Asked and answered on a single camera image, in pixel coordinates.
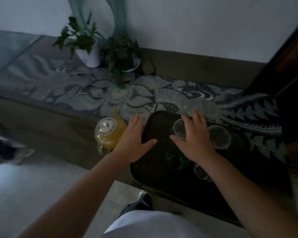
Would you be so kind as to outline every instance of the white wall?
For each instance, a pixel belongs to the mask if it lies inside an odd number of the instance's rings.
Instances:
[[[126,0],[141,47],[268,62],[298,26],[298,0]],[[57,36],[67,0],[0,0],[0,29]]]

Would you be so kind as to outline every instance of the white shirt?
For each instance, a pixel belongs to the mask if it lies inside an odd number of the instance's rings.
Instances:
[[[119,217],[103,238],[207,238],[186,219],[162,211],[134,210]]]

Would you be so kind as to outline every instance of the glass teapot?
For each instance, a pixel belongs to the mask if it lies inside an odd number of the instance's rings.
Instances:
[[[102,154],[103,148],[108,152],[113,150],[126,129],[127,124],[119,114],[101,119],[94,130],[99,153]]]

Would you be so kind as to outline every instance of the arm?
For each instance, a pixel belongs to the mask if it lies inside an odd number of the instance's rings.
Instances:
[[[136,115],[131,118],[116,148],[18,237],[83,237],[116,175],[157,142],[150,140],[141,144],[141,132],[142,120]]]
[[[183,116],[186,141],[170,136],[190,160],[212,178],[221,194],[252,237],[298,237],[298,217],[272,200],[229,161],[217,154],[209,139],[207,125],[195,110],[191,121]]]

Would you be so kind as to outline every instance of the white floor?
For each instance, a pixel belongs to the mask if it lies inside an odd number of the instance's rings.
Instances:
[[[88,171],[54,157],[34,154],[19,166],[0,165],[0,238],[13,237],[56,202]],[[85,237],[100,237],[139,189],[115,181]],[[152,198],[155,210],[186,217],[210,237],[249,237],[245,229],[166,199]]]

